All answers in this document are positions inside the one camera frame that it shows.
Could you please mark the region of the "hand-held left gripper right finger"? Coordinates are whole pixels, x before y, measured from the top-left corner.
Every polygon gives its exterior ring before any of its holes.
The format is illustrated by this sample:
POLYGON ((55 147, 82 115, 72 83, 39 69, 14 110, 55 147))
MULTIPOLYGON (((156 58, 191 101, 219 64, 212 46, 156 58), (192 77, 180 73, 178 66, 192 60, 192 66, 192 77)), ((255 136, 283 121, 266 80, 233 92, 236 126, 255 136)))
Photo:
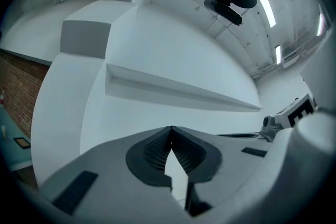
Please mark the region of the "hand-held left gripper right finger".
POLYGON ((237 191, 272 145, 259 133, 211 135, 176 126, 171 129, 171 144, 188 176, 185 210, 193 217, 237 191))

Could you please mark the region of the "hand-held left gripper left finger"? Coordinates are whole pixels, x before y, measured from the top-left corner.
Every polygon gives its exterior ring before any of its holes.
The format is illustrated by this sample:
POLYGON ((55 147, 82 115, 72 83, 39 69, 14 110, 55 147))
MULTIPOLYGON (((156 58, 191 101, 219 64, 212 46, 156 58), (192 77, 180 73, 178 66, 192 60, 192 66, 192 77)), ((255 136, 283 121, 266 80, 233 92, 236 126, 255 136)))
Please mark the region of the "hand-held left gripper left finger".
POLYGON ((40 195, 63 223, 191 223, 165 174, 170 127, 99 144, 52 174, 40 195))

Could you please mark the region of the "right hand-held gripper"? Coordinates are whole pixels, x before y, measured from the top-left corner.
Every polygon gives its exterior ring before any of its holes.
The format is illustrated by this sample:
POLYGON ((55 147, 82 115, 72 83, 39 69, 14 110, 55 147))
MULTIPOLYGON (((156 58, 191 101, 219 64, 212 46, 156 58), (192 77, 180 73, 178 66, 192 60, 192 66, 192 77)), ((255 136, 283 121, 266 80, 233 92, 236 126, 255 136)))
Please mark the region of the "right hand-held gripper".
POLYGON ((314 102, 309 94, 305 94, 301 98, 296 98, 277 114, 264 117, 260 133, 268 142, 273 142, 280 130, 294 127, 301 118, 314 111, 314 102))

